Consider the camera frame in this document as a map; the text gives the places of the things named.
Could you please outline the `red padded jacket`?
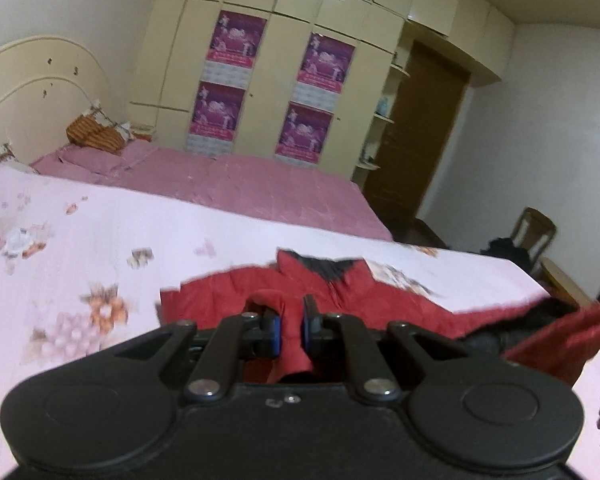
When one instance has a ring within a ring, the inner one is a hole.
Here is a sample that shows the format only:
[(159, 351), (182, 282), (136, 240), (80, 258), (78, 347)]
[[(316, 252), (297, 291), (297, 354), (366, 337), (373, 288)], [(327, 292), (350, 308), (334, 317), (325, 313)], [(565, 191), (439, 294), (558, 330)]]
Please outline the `red padded jacket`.
[(247, 365), (247, 382), (275, 384), (312, 372), (302, 348), (303, 300), (321, 312), (350, 314), (372, 330), (405, 321), (471, 348), (552, 375), (569, 385), (600, 351), (600, 304), (577, 308), (554, 297), (520, 307), (452, 313), (377, 281), (363, 260), (321, 260), (281, 250), (274, 266), (244, 266), (160, 292), (163, 323), (192, 320), (202, 330), (231, 315), (271, 310), (282, 318), (282, 353)]

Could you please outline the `dark clothes on chair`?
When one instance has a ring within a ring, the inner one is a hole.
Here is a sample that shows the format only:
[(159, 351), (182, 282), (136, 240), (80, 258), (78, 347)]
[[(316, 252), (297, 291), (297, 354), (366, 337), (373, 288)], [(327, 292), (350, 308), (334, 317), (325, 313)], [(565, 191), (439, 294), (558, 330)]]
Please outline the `dark clothes on chair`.
[(483, 249), (480, 254), (511, 261), (516, 266), (519, 266), (521, 270), (524, 270), (524, 272), (530, 272), (532, 269), (528, 250), (516, 246), (509, 237), (499, 237), (490, 240), (488, 247)]

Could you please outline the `pink checked bed cover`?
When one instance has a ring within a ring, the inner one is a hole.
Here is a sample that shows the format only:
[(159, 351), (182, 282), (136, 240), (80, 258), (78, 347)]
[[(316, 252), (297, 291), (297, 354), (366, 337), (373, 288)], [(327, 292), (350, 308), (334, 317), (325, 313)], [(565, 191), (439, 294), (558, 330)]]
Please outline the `pink checked bed cover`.
[(67, 144), (31, 167), (39, 174), (353, 236), (392, 240), (356, 184), (274, 159), (207, 157), (136, 140), (120, 154)]

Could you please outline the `wooden table edge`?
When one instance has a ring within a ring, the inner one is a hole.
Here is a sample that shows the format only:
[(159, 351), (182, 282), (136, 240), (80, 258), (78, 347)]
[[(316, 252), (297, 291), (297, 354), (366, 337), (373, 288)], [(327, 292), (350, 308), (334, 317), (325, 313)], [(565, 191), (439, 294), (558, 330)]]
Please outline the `wooden table edge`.
[(547, 257), (539, 260), (539, 281), (554, 297), (579, 308), (596, 304), (588, 294), (557, 263)]

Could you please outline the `cream corner shelf unit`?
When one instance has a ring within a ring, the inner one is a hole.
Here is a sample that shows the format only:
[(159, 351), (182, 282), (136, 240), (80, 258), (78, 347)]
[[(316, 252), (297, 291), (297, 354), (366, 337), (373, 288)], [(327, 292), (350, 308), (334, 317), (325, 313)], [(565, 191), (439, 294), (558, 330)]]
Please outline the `cream corner shelf unit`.
[(396, 97), (401, 84), (411, 78), (407, 69), (412, 45), (413, 38), (407, 36), (406, 32), (402, 32), (401, 38), (394, 49), (387, 78), (382, 86), (370, 128), (368, 128), (360, 156), (358, 156), (358, 163), (352, 174), (351, 180), (361, 191), (364, 190), (367, 177), (379, 169), (376, 158), (382, 136), (388, 125), (393, 124), (392, 110), (394, 104), (396, 104)]

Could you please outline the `bottom right purple poster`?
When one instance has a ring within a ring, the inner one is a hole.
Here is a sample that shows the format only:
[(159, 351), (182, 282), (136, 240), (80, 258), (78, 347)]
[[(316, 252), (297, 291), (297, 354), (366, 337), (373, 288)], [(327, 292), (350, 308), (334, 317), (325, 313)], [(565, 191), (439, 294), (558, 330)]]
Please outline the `bottom right purple poster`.
[(332, 114), (297, 103), (290, 103), (274, 155), (316, 165), (320, 160)]

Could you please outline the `purple poster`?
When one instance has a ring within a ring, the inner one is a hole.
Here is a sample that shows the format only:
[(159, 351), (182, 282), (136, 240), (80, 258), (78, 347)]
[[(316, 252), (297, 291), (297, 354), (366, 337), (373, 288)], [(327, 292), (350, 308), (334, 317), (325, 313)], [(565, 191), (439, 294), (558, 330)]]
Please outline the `purple poster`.
[(297, 81), (340, 93), (347, 79), (355, 46), (314, 32), (306, 46)]
[(222, 10), (206, 60), (251, 70), (268, 24), (266, 18)]
[(274, 155), (316, 165), (320, 160), (332, 114), (297, 103), (290, 103)]
[(194, 136), (232, 142), (244, 96), (244, 89), (201, 81), (189, 133)]

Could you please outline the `white floral bed sheet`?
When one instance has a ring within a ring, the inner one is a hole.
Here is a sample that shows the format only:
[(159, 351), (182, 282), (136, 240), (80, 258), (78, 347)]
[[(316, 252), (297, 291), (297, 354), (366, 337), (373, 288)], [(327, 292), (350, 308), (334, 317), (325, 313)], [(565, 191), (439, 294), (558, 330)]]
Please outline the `white floral bed sheet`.
[(281, 250), (452, 313), (550, 298), (513, 263), (0, 168), (0, 479), (600, 479), (600, 351), (569, 385), (405, 321), (247, 382), (242, 314), (160, 292)]

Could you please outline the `wooden chair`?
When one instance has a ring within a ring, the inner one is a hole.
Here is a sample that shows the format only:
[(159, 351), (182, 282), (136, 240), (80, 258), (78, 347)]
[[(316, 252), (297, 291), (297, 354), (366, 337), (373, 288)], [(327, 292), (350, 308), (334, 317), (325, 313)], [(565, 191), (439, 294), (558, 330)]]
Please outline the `wooden chair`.
[(519, 216), (510, 238), (514, 246), (527, 252), (535, 266), (557, 234), (556, 224), (541, 211), (526, 207)]

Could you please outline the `bottom left purple poster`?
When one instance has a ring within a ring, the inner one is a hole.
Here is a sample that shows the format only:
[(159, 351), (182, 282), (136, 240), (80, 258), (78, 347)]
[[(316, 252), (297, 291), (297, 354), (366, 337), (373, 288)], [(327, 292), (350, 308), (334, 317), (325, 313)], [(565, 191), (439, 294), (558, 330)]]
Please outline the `bottom left purple poster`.
[(189, 133), (194, 136), (232, 142), (244, 96), (244, 89), (201, 81)]

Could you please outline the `brown wooden door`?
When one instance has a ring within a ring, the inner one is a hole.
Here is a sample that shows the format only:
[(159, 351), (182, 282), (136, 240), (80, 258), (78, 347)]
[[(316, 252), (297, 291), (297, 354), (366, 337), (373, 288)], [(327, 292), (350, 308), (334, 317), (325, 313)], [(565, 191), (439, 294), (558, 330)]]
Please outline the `brown wooden door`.
[(414, 42), (391, 122), (380, 138), (363, 194), (393, 234), (412, 224), (454, 127), (470, 73)]

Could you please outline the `top right purple poster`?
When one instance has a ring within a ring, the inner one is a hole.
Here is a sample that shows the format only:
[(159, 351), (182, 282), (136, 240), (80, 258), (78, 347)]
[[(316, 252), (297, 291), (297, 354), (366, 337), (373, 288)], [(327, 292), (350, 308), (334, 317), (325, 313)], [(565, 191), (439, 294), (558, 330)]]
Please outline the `top right purple poster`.
[(347, 79), (355, 46), (314, 32), (306, 46), (297, 81), (340, 93)]

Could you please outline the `cream wardrobe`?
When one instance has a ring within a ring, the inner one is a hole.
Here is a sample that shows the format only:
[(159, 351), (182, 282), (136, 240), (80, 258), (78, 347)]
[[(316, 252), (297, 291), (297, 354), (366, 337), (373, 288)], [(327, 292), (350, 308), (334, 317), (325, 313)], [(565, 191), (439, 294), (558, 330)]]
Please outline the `cream wardrobe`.
[[(268, 20), (251, 70), (206, 60), (222, 10)], [(297, 81), (314, 32), (355, 46), (340, 93)], [(155, 0), (128, 112), (168, 148), (274, 157), (347, 178), (402, 32), (490, 84), (504, 75), (515, 26), (488, 0)], [(232, 142), (189, 133), (201, 81), (245, 90)], [(332, 114), (316, 165), (274, 155), (290, 103)]]

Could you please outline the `top left purple poster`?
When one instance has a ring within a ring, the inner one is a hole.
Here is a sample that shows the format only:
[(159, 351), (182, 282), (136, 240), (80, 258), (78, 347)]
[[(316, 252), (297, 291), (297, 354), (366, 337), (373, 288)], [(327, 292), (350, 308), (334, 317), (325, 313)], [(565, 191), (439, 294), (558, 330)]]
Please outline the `top left purple poster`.
[(251, 70), (268, 24), (266, 18), (222, 10), (206, 60)]

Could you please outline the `cream curved headboard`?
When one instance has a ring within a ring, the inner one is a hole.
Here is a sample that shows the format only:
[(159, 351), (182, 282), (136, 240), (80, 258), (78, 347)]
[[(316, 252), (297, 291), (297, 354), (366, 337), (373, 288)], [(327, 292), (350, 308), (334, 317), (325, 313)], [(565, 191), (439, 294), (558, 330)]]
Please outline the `cream curved headboard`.
[(0, 151), (34, 162), (66, 144), (68, 125), (94, 103), (114, 110), (107, 76), (82, 44), (37, 36), (0, 47)]

